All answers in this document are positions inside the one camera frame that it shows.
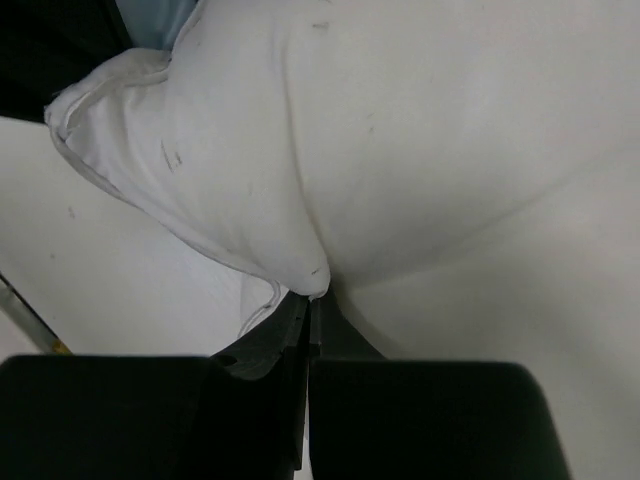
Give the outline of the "light blue pillowcase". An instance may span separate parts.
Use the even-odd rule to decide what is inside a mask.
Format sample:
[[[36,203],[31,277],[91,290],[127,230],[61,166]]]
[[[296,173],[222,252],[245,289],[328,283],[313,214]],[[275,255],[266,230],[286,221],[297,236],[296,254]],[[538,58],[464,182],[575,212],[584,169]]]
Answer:
[[[195,0],[116,0],[134,47],[170,51]]]

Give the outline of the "white pillow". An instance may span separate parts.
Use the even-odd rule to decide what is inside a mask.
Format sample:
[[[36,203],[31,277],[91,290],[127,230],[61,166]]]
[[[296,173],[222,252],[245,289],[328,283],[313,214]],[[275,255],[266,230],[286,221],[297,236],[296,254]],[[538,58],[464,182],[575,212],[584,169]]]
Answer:
[[[410,351],[639,354],[635,1],[201,1],[45,119],[190,247]]]

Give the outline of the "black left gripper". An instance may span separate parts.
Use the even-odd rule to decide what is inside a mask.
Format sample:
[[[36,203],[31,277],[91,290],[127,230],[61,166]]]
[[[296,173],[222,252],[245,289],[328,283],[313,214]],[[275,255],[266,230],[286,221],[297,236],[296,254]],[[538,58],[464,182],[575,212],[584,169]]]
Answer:
[[[132,47],[114,1],[1,2],[1,115],[36,123],[66,87]]]

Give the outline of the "aluminium frame rail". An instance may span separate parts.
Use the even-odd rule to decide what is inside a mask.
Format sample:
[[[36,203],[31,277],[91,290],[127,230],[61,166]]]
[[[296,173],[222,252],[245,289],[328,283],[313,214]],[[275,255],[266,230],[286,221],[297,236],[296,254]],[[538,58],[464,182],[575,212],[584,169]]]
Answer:
[[[1,276],[1,358],[18,353],[69,354],[70,350]]]

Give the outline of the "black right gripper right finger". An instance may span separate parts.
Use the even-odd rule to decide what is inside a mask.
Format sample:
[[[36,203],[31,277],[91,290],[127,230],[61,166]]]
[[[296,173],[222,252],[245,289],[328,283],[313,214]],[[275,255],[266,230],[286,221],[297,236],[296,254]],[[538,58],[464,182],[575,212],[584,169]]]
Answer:
[[[310,305],[309,456],[317,479],[567,479],[538,382],[504,362],[393,360],[333,294]]]

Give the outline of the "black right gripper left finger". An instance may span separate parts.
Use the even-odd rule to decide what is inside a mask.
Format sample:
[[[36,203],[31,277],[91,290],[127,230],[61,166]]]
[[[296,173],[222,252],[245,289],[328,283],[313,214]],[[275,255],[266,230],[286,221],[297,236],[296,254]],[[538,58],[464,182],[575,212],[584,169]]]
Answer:
[[[1,366],[5,479],[290,479],[307,301],[209,356],[19,355]]]

